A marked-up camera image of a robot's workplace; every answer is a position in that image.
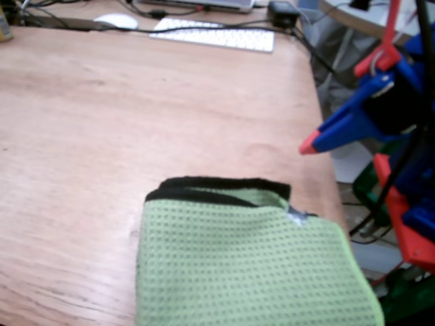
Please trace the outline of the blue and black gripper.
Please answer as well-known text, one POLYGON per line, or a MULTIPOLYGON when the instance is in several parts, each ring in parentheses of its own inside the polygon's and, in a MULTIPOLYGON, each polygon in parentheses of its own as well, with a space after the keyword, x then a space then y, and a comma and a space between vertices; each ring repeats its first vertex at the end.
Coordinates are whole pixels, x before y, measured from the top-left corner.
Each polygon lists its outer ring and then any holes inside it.
POLYGON ((399 137, 422 121, 423 91, 423 76, 405 58, 386 71, 368 71, 353 96, 312 132, 298 151, 311 155, 361 139, 399 137))

